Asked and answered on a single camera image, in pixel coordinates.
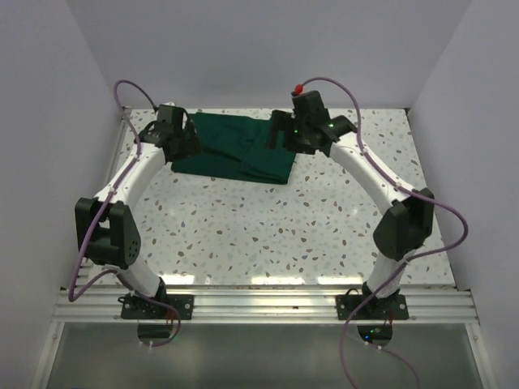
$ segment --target metal extrusion rail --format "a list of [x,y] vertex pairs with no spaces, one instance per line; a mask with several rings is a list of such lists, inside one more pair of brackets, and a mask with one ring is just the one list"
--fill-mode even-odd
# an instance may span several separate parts
[[[187,323],[218,324],[337,324],[335,296],[350,287],[168,287],[170,294],[195,297],[193,317]],[[122,320],[117,299],[123,287],[93,287],[77,302],[70,303],[60,292],[53,321],[56,323],[131,323]],[[404,324],[477,323],[478,316],[470,292],[456,289],[404,287],[410,319]],[[362,321],[376,324],[380,321]]]

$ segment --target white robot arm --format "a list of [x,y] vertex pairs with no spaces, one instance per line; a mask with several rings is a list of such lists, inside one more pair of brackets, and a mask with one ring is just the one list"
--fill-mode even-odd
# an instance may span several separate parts
[[[409,189],[414,188],[407,182],[399,178],[392,170],[374,153],[371,149],[364,145],[364,149],[370,153],[377,165],[386,173],[391,175],[400,185]],[[330,149],[330,158],[342,166],[353,178],[361,185],[361,187],[370,195],[379,208],[380,214],[384,215],[386,211],[392,207],[395,202],[402,203],[409,198],[406,194],[399,190],[394,190],[387,181],[381,177],[378,172],[366,160],[363,153],[360,152],[357,145],[355,133],[350,132],[342,135],[337,143],[333,143]],[[414,254],[414,250],[410,250],[404,254],[402,260]],[[393,274],[399,262],[395,259],[386,257],[379,251],[375,267],[367,280],[367,287],[374,291],[383,282],[385,282],[391,274]],[[400,288],[400,279],[404,272],[402,271],[390,284],[386,285],[377,293],[378,298],[386,298],[394,294]]]
[[[202,152],[193,122],[185,109],[161,105],[157,119],[139,133],[139,144],[108,185],[92,199],[75,205],[79,247],[93,229],[84,256],[113,270],[120,280],[140,296],[158,302],[165,298],[165,286],[140,255],[140,235],[132,211],[153,176],[168,162]],[[99,222],[96,214],[107,202]]]

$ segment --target white wall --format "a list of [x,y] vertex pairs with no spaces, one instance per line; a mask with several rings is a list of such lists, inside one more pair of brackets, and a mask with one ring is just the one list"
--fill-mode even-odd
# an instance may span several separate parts
[[[68,0],[105,79],[192,107],[287,106],[316,75],[410,107],[470,0]],[[349,104],[321,87],[330,106]],[[123,95],[143,105],[135,95]]]
[[[470,223],[451,253],[502,388],[519,387],[519,2],[473,0],[411,109],[426,179]],[[444,237],[459,234],[441,217]]]
[[108,87],[62,0],[0,5],[0,387],[29,385],[76,259],[74,204],[114,144]]

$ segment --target black mounting bracket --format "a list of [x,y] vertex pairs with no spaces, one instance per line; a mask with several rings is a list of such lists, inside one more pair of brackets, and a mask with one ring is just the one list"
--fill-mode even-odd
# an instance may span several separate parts
[[[101,208],[98,199],[81,198],[75,204],[75,229],[78,247],[83,244],[88,228]],[[96,265],[113,265],[127,269],[140,252],[140,235],[137,225],[127,205],[117,202],[109,204],[101,215],[100,222],[109,220],[109,227],[97,223],[87,245],[85,257]]]
[[[346,294],[335,296],[337,318],[346,320],[357,306],[367,299],[367,295],[352,294],[356,289],[350,289]],[[354,317],[354,320],[408,320],[409,311],[405,296],[398,292],[387,298],[374,298],[363,307]]]
[[300,154],[315,154],[320,150],[330,156],[332,143],[348,132],[357,132],[355,125],[346,117],[330,118],[317,91],[294,95],[292,102],[294,114],[276,109],[272,111],[267,148],[276,148],[278,133],[283,131],[285,150]]
[[157,119],[140,131],[139,139],[143,143],[161,148],[166,162],[183,160],[202,153],[195,123],[182,107],[160,105]]
[[[122,303],[121,318],[125,320],[166,319],[167,309],[150,304],[142,298],[128,293],[118,299]],[[191,320],[195,298],[192,294],[167,294],[162,303],[175,308],[181,320]]]
[[[433,199],[435,196],[424,188],[417,194]],[[434,205],[415,197],[393,201],[375,228],[373,240],[380,252],[390,259],[400,261],[411,250],[422,247],[431,236]]]

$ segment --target speckled tabletop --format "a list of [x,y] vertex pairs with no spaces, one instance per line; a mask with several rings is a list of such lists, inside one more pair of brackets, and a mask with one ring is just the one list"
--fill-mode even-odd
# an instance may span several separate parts
[[[332,116],[349,109],[330,109]],[[205,109],[268,119],[270,109]],[[364,139],[386,164],[417,188],[425,186],[405,112],[362,111]],[[153,112],[134,109],[137,130]],[[125,130],[118,166],[133,138]],[[141,253],[167,284],[361,284],[377,249],[380,214],[352,177],[322,153],[297,155],[285,186],[173,173],[166,165],[135,212]],[[442,246],[435,220],[426,248]],[[89,277],[100,271],[94,267]],[[116,284],[107,276],[101,284]],[[402,284],[454,285],[446,254],[414,262]]]

